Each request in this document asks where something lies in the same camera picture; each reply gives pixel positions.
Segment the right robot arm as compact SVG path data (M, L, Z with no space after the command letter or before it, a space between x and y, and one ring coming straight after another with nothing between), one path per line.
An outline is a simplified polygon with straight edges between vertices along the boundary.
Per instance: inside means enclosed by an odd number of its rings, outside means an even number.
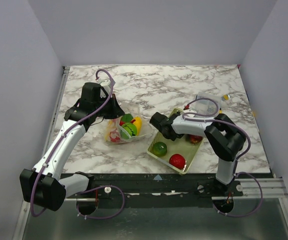
M232 190L237 160L242 156L240 151L248 139L227 115L220 113L216 117L198 118L193 112L177 112L167 117L156 112L150 118L150 124L168 140L175 141L184 135L206 138L219 159L214 191L225 196Z

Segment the clear zip top bag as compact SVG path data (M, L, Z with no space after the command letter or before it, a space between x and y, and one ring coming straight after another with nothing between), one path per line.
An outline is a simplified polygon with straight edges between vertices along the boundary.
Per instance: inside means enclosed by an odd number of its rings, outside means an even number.
M130 137L129 139L124 139L125 143L142 140L150 132L151 129L148 126L147 121L143 118L140 108L135 105L133 107L122 106L122 109L124 110L125 114L132 114L133 118L140 117L142 119L142 128L141 128L140 134L137 136Z

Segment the green watermelon toy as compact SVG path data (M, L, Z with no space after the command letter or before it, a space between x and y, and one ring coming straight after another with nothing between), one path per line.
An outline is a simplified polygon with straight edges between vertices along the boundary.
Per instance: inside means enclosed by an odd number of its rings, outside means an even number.
M137 136L137 127L133 123L126 122L121 127L123 128L121 131L121 137L123 139L129 139L130 137Z

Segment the red bell pepper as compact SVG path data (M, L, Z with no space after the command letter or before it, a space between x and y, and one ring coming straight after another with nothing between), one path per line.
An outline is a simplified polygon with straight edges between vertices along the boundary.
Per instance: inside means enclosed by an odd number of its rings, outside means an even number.
M113 144L123 144L123 143L125 143L125 140L121 137L121 134L120 134L119 119L116 118L114 120L116 120L116 130L115 130L114 133L112 133L110 135L110 141L106 141L106 142L110 142L110 143L113 143Z

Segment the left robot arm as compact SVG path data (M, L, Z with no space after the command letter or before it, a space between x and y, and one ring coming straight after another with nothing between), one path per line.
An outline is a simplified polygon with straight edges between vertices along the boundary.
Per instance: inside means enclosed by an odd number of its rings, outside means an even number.
M31 206L57 211L67 197L78 193L88 198L94 194L91 174L78 171L66 179L61 174L72 150L98 117L112 120L124 115L113 86L108 81L85 83L81 97L66 111L62 127L44 156L32 169L21 172L23 198Z

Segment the yellow lemon toy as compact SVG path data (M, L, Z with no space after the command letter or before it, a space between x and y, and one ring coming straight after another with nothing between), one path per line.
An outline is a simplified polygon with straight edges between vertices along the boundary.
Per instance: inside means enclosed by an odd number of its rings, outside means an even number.
M141 128L142 128L142 119L137 116L131 121L131 123L133 125L135 125L135 127L137 129L137 134L136 135L138 136L140 134Z

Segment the green bell pepper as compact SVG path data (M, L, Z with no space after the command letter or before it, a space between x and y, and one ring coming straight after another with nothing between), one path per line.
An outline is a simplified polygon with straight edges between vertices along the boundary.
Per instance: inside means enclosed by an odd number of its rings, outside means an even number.
M125 114L120 119L120 125L122 126L125 123L130 123L133 120L133 116L130 113Z

